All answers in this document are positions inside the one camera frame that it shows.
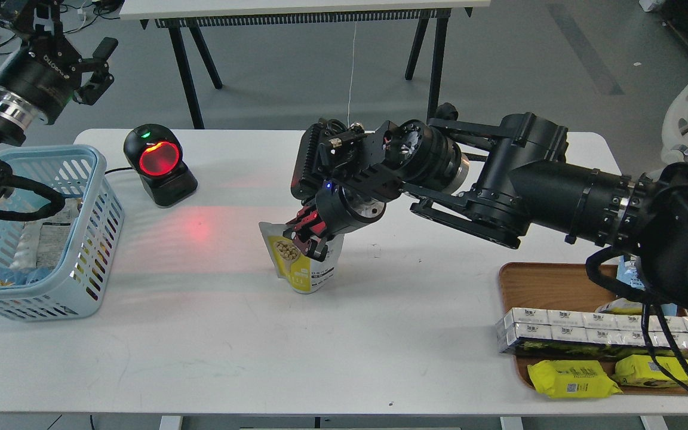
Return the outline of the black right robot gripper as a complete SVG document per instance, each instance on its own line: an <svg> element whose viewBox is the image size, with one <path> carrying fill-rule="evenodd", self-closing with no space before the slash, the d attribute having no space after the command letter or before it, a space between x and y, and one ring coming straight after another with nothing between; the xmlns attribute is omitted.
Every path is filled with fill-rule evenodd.
<svg viewBox="0 0 688 430"><path fill-rule="evenodd" d="M383 217L386 204L339 183L325 183L285 224L283 237L306 257L323 262L329 239L364 228Z"/></svg>

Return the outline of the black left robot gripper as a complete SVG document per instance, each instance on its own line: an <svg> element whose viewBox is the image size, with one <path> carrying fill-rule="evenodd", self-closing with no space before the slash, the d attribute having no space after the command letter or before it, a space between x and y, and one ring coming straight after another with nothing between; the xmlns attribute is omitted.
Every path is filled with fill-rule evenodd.
<svg viewBox="0 0 688 430"><path fill-rule="evenodd" d="M54 124L68 101L94 105L114 82L108 61L118 40L106 36L82 58L63 32L61 1L0 1L0 26L21 46L0 66L0 100L21 100L33 115ZM84 73L92 72L84 82Z"/></svg>

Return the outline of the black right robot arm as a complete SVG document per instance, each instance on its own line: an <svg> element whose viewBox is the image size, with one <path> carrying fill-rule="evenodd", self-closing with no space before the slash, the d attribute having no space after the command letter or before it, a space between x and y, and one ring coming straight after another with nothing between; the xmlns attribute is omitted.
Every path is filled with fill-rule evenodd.
<svg viewBox="0 0 688 430"><path fill-rule="evenodd" d="M461 122L450 103L428 122L320 119L300 139L290 193L302 208L284 237L323 261L328 243L383 217L401 194L410 211L507 248L535 223L594 242L585 272L596 285L644 305L688 310L688 162L657 180L566 161L568 129L531 112L499 125Z"/></svg>

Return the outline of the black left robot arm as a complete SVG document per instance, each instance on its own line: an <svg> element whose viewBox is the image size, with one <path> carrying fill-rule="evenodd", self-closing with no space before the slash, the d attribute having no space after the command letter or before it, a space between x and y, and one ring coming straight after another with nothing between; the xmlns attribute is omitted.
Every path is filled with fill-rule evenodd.
<svg viewBox="0 0 688 430"><path fill-rule="evenodd" d="M22 145L33 120L52 125L68 101L93 105L113 83L108 61L118 46L107 36L84 58L66 38L60 1L0 1L0 26L21 39L0 67L0 145ZM52 217L65 196L14 174L0 159L0 220Z"/></svg>

